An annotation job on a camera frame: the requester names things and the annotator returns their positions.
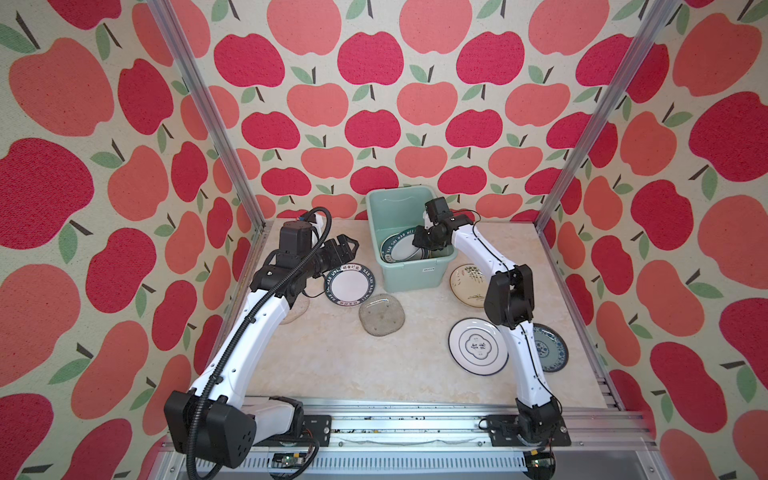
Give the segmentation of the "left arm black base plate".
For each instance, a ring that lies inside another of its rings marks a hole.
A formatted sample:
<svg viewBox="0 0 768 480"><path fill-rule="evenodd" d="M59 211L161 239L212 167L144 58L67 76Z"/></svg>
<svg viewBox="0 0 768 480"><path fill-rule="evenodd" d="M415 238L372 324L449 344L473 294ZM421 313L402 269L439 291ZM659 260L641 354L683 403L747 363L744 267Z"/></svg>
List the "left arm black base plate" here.
<svg viewBox="0 0 768 480"><path fill-rule="evenodd" d="M286 433L273 435L255 443L254 447L303 447L313 441L320 447L328 447L331 430L331 415L304 415L301 425L294 424Z"/></svg>

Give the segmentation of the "large green rim lettered plate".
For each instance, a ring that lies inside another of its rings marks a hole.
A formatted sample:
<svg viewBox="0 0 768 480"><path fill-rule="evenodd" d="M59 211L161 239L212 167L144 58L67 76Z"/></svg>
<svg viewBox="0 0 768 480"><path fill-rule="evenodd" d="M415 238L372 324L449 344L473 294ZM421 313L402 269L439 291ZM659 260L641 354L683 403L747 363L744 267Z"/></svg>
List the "large green rim lettered plate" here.
<svg viewBox="0 0 768 480"><path fill-rule="evenodd" d="M415 230L412 227L388 236L380 246L381 259L386 263L427 259L429 251L413 245Z"/></svg>

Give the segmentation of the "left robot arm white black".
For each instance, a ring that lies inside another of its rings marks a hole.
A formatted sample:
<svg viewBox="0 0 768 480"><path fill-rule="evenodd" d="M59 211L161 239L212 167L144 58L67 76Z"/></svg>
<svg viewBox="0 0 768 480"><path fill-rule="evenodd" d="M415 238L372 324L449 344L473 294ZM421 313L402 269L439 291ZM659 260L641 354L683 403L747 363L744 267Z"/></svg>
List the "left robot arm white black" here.
<svg viewBox="0 0 768 480"><path fill-rule="evenodd" d="M308 279L356 256L358 242L346 235L331 238L331 226L332 215L324 207L283 224L279 245L255 272L225 343L187 391L173 391L166 400L171 439L186 457L189 478L200 478L200 460L212 463L206 475L212 479L224 467L241 465L252 446L264 440L304 441L302 402L269 396L252 412L243 405L259 360Z"/></svg>

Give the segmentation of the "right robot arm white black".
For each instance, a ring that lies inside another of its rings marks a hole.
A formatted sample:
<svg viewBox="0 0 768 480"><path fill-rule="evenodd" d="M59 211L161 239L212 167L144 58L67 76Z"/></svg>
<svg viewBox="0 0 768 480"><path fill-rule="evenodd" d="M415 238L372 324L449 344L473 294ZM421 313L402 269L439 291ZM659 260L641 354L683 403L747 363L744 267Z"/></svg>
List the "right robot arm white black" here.
<svg viewBox="0 0 768 480"><path fill-rule="evenodd" d="M533 333L535 297L529 266L507 259L464 214L443 197L425 203L425 224L413 245L430 251L453 247L479 268L487 281L484 311L507 346L517 382L516 434L526 445L550 442L562 423L562 405L544 376Z"/></svg>

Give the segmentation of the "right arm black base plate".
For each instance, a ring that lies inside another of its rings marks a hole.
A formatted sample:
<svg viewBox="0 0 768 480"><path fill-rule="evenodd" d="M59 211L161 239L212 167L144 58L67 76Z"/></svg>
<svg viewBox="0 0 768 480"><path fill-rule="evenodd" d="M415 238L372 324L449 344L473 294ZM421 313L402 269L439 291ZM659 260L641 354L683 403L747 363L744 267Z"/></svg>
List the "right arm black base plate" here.
<svg viewBox="0 0 768 480"><path fill-rule="evenodd" d="M494 447L543 448L572 445L569 430L561 416L538 422L525 415L488 415L478 422Z"/></svg>

